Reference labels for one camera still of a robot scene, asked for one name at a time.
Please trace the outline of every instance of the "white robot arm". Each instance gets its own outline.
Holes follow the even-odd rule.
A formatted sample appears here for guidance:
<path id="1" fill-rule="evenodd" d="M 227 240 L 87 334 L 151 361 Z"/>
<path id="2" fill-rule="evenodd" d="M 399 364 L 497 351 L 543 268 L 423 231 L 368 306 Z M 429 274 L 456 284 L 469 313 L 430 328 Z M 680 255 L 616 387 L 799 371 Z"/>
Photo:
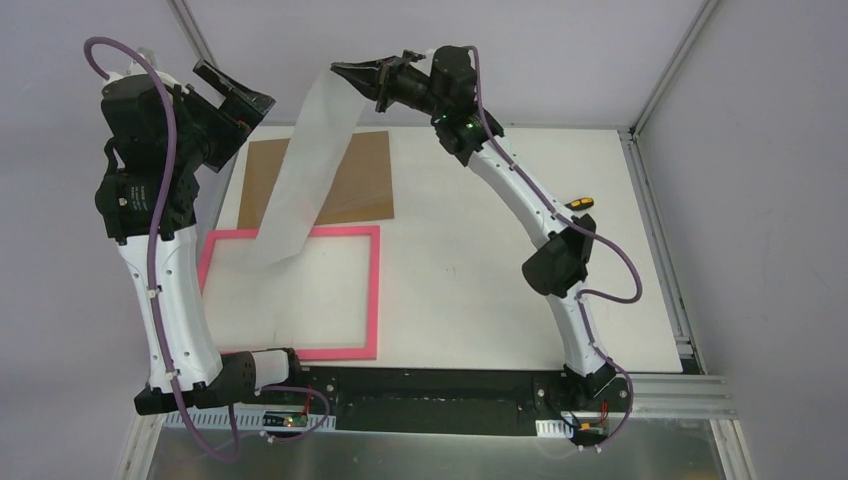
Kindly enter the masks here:
<path id="1" fill-rule="evenodd" d="M 374 100 L 378 112 L 398 102 L 429 115 L 445 150 L 489 184 L 524 226 L 537 252 L 522 265 L 522 273 L 553 311 L 565 350 L 566 390 L 579 404 L 597 396 L 616 375 L 615 364 L 593 336 L 591 312 L 581 304 L 592 242 L 601 237 L 594 233 L 591 216 L 571 217 L 501 145 L 505 139 L 496 140 L 503 129 L 480 103 L 469 50 L 475 49 L 437 49 L 429 76 L 413 65 L 423 55 L 408 50 L 400 57 L 333 63 L 331 70 Z M 632 301 L 640 292 L 637 281 Z"/>
<path id="2" fill-rule="evenodd" d="M 150 349 L 150 376 L 135 398 L 136 411 L 167 413 L 179 409 L 179 403 L 227 406 L 286 381 L 300 368 L 292 349 L 225 355 L 217 351 L 206 325 L 196 268 L 194 200 L 199 186 L 194 172 L 201 165 L 219 171 L 274 99 L 201 61 L 194 72 L 225 97 L 215 108 L 190 85 L 145 70 L 155 66 L 142 68 L 133 62 L 125 76 L 102 71 L 90 58 L 96 43 L 133 58 L 139 53 L 110 39 L 86 42 L 89 63 L 105 80 L 101 110 L 113 134 L 105 147 L 108 167 L 95 203 L 132 276 Z M 171 112 L 163 113 L 168 110 L 163 109 L 163 97 L 171 101 L 173 119 Z M 148 245 L 151 237 L 156 241 L 153 249 Z"/>

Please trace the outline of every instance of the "white tabletop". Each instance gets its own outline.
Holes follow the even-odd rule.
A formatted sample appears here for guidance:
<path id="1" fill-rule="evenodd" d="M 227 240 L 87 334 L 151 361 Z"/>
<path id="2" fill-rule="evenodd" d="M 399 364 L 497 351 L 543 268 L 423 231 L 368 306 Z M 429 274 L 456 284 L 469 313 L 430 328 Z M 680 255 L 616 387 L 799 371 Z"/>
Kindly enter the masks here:
<path id="1" fill-rule="evenodd" d="M 547 302 L 521 275 L 521 264 L 533 253 L 533 247 L 518 221 L 481 179 L 442 150 L 431 128 L 358 131 L 374 130 L 389 131 L 395 202 L 394 219 L 372 222 L 382 229 L 378 357 L 373 361 L 323 364 L 561 368 L 563 347 Z M 291 127 L 260 127 L 250 140 L 286 138 L 291 133 Z M 584 196 L 595 199 L 590 213 L 597 221 L 598 232 L 621 245 L 639 269 L 645 290 L 637 304 L 590 300 L 597 334 L 606 349 L 629 370 L 679 372 L 668 312 L 617 132 L 510 129 L 507 134 L 521 162 L 552 194 L 563 201 Z M 247 148 L 242 148 L 218 229 L 236 228 L 246 158 Z M 321 298 L 322 292 L 328 291 L 322 277 L 333 277 L 339 283 L 333 267 L 321 259 L 332 259 L 338 268 L 340 261 L 349 258 L 351 265 L 342 266 L 346 275 L 360 278 L 354 271 L 365 268 L 364 247 L 336 245 L 335 254 L 328 256 L 326 253 L 335 248 L 332 244 L 307 242 L 303 258 L 291 271 L 311 273 L 285 274 L 303 275 L 301 293 L 310 290 L 313 297 Z M 340 249 L 351 253 L 343 254 Z M 214 271 L 213 263 L 210 278 Z M 244 274 L 226 272 L 222 269 L 219 273 L 219 284 L 245 281 Z M 267 282 L 269 274 L 264 275 Z M 291 286 L 298 282 L 287 278 L 278 283 Z M 621 260 L 597 242 L 589 263 L 589 284 L 619 295 L 630 295 L 634 288 Z M 329 285 L 335 288 L 332 281 Z M 357 286 L 350 289 L 350 295 L 361 297 L 362 291 Z M 364 301 L 342 298 L 346 294 L 339 293 L 338 288 L 333 292 L 337 305 Z M 261 302 L 285 303 L 281 296 L 265 295 Z M 333 344 L 356 343 L 356 338 L 339 340 L 339 331 L 364 338 L 364 326 L 338 328 L 342 320 L 326 319 L 326 306 L 321 315 L 313 315 L 310 309 L 318 308 L 320 301 L 299 301 L 288 315 L 273 318 L 255 318 L 244 311 L 249 302 L 243 299 L 205 298 L 204 303 L 213 338 L 222 348 L 315 346 L 322 335 L 332 337 L 329 343 Z M 275 311 L 285 312 L 283 303 Z M 339 317 L 350 322 L 357 315 Z M 307 339 L 309 345 L 299 345 L 298 339 Z"/>

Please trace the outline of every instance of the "cardboard sheet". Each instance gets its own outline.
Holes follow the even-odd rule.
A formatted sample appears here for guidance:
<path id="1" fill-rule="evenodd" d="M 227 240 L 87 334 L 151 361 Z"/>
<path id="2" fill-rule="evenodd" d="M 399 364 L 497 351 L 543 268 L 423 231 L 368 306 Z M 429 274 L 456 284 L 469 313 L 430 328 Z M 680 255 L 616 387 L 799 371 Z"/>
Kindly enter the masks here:
<path id="1" fill-rule="evenodd" d="M 288 139 L 250 142 L 238 228 L 259 228 Z M 388 132 L 354 134 L 315 225 L 394 218 Z"/>

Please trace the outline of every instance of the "purple cable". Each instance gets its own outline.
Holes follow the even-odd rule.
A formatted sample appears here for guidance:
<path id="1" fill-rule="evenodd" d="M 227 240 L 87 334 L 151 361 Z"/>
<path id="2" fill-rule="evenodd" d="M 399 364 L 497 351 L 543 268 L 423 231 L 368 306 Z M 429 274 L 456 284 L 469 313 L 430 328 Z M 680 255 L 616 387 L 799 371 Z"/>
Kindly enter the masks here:
<path id="1" fill-rule="evenodd" d="M 480 80 L 480 52 L 477 50 L 477 47 L 473 45 L 470 45 L 466 48 L 471 50 L 474 56 L 474 70 L 477 72 L 477 114 L 480 116 L 480 124 L 483 126 L 483 130 L 486 132 L 486 136 L 489 138 L 489 143 L 492 144 L 492 146 L 495 148 L 495 151 L 498 152 L 498 155 L 501 156 L 504 162 L 506 162 L 507 165 L 509 165 L 509 167 L 513 171 L 515 171 L 515 173 L 517 173 L 522 180 L 524 180 L 524 183 L 526 183 L 527 186 L 530 187 L 533 193 L 536 194 L 536 197 L 541 200 L 541 202 L 545 205 L 545 208 L 548 209 L 548 212 L 554 215 L 557 220 L 568 225 L 569 228 L 572 228 L 578 231 L 579 233 L 589 238 L 593 238 L 611 248 L 619 257 L 621 257 L 621 259 L 624 261 L 624 264 L 627 265 L 627 269 L 630 271 L 630 274 L 633 276 L 633 281 L 636 283 L 636 292 L 630 298 L 618 297 L 615 295 L 610 295 L 606 292 L 601 292 L 599 290 L 593 290 L 590 288 L 584 288 L 582 290 L 579 290 L 577 292 L 577 295 L 575 296 L 575 298 L 577 299 L 577 304 L 580 307 L 580 315 L 583 317 L 583 326 L 586 328 L 586 332 L 589 336 L 589 342 L 592 345 L 592 348 L 595 350 L 595 353 L 597 353 L 598 356 L 601 357 L 605 362 L 609 363 L 610 366 L 612 366 L 615 370 L 621 372 L 621 374 L 624 376 L 624 380 L 627 382 L 627 389 L 630 392 L 630 395 L 628 396 L 629 402 L 627 405 L 627 410 L 624 411 L 624 417 L 621 419 L 621 423 L 618 424 L 616 429 L 610 434 L 609 437 L 607 437 L 606 440 L 597 445 L 598 448 L 600 448 L 601 445 L 604 445 L 608 441 L 612 440 L 613 437 L 618 434 L 619 430 L 621 430 L 621 428 L 624 427 L 624 425 L 630 419 L 630 413 L 633 411 L 633 379 L 630 377 L 630 373 L 628 373 L 627 370 L 623 369 L 621 365 L 615 363 L 610 356 L 601 351 L 600 347 L 597 346 L 597 342 L 595 341 L 595 335 L 594 333 L 592 333 L 592 328 L 589 325 L 589 315 L 586 312 L 586 307 L 583 306 L 582 298 L 585 295 L 594 295 L 596 297 L 601 297 L 603 299 L 610 300 L 616 303 L 636 303 L 639 301 L 640 298 L 642 298 L 642 279 L 641 277 L 639 277 L 639 272 L 636 270 L 636 265 L 633 264 L 633 261 L 630 260 L 630 257 L 627 256 L 627 254 L 621 247 L 615 244 L 612 240 L 609 240 L 601 235 L 598 235 L 595 232 L 592 232 L 591 230 L 587 230 L 581 227 L 580 225 L 577 225 L 576 223 L 572 222 L 568 217 L 559 213 L 556 207 L 554 207 L 553 203 L 548 200 L 547 196 L 542 193 L 542 190 L 539 188 L 539 186 L 536 185 L 533 179 L 530 178 L 530 176 L 527 175 L 524 169 L 521 168 L 521 165 L 518 165 L 512 159 L 510 154 L 508 154 L 506 150 L 504 150 L 503 147 L 500 145 L 500 143 L 498 143 L 497 138 L 495 137 L 494 133 L 492 133 L 492 129 L 489 127 L 489 121 L 486 119 L 486 110 L 483 108 L 483 89 L 482 82 Z"/>

